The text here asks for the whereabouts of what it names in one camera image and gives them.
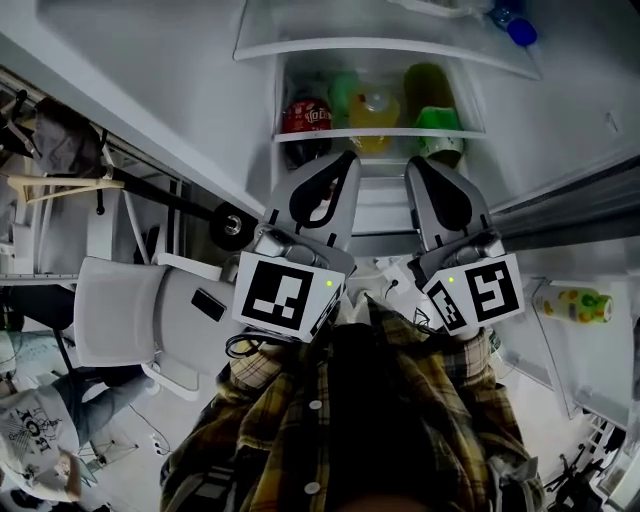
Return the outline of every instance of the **yellow plaid shirt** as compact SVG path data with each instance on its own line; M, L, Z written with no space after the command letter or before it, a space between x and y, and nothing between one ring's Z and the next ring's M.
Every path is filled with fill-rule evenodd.
M439 488L452 488L453 480L455 495L436 498L448 510L492 510L501 476L491 468L517 473L529 456L506 389L496 384L489 366L484 331L466 342L429 337L373 301L369 311L377 342L391 349L400 369L396 375L406 380L422 416L435 452L425 461L442 468L438 475L448 479L442 485L428 484L437 494ZM163 511L325 510L331 471L331 329L319 337L329 342L316 339L295 350L269 347L227 366L218 378L218 395L165 466ZM309 397L323 404L311 416ZM300 433L310 417L311 438ZM309 439L315 450L301 450ZM302 489L303 452L305 463L313 457L313 493ZM540 509L544 495L535 469L533 477L521 478L519 485L529 496L529 509Z

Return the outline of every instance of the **white t-shirt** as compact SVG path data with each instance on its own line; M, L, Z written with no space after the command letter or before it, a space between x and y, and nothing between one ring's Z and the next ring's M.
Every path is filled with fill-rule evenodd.
M60 449L75 454L80 446L76 427L53 386L0 400L0 468L21 489L38 496L43 487L64 487L53 471Z

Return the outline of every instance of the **blue bottle cap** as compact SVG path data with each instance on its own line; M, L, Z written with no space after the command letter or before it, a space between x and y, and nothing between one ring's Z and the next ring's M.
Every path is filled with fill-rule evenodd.
M507 32L513 42L519 46L529 46L538 39L538 33L533 25L523 18L516 18L507 26Z

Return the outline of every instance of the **white plastic chair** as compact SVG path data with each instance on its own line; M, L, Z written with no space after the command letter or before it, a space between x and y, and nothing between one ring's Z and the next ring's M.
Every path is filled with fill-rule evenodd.
M234 287L221 282L221 269L172 254L158 265L129 265L85 258L74 305L75 342L83 366L141 364L161 386L186 400L199 397L200 373L215 375L227 364L225 342L242 331L231 319ZM219 321L191 301L197 290L227 307ZM154 364L163 361L196 373L185 387Z

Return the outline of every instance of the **open refrigerator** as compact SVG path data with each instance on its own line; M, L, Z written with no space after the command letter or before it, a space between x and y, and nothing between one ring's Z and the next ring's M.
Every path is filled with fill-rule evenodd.
M530 300L542 282L611 295L611 322L496 325L507 363L626 427L640 276L640 15L630 0L529 0L526 48L486 18L387 0L6 0L0 65L188 182L260 217L286 174L284 145L392 137L360 154L355 256L414 252L404 168L419 136L464 140L458 170L484 195ZM402 80L446 74L462 130L411 125ZM355 71L400 102L393 128L283 133L291 89Z

